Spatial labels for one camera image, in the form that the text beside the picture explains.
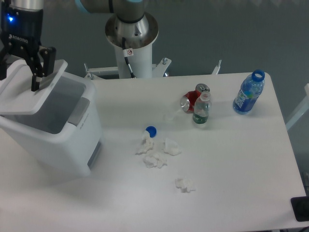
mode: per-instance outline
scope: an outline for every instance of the trash bin lid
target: trash bin lid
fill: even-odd
[[[68,63],[56,60],[54,72],[43,77],[40,89],[31,91],[32,72],[22,59],[7,70],[7,77],[0,81],[0,115],[32,115],[36,113],[62,76]]]

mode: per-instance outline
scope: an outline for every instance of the metal bracket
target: metal bracket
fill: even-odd
[[[285,124],[287,131],[301,118],[301,116],[309,109],[309,84],[305,85],[306,96],[293,110]]]
[[[153,64],[153,77],[168,76],[166,70],[171,64],[171,60],[168,58],[163,58],[159,64]],[[118,75],[118,67],[107,67],[107,68],[88,68],[88,65],[84,63],[86,77],[94,80],[96,76],[110,76]]]
[[[221,68],[221,61],[222,61],[222,60],[219,60],[218,65],[217,65],[216,67],[214,67],[214,69],[213,69],[213,71],[212,71],[211,74],[217,75],[217,74],[219,73],[219,70],[220,70],[220,68]]]

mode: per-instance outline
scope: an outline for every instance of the gray wall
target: gray wall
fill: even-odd
[[[269,73],[285,119],[304,98],[308,0],[149,0],[147,11],[160,28],[153,61],[172,59],[172,75],[210,74],[222,59],[220,73]],[[116,66],[104,34],[110,15],[83,14],[73,0],[46,0],[44,14],[42,43],[57,48],[69,72],[84,76],[84,62],[90,68]],[[309,171],[308,118],[290,131],[301,171]]]

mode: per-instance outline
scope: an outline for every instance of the warning sticker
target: warning sticker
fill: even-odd
[[[123,50],[123,52],[124,52],[124,56],[125,56],[125,57],[131,57],[131,56],[134,55],[134,53],[133,53],[133,48],[125,49],[125,50]]]

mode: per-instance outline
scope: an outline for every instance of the blue water bottle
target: blue water bottle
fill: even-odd
[[[240,91],[233,102],[234,110],[240,115],[249,113],[264,87],[265,73],[255,70],[241,84]]]

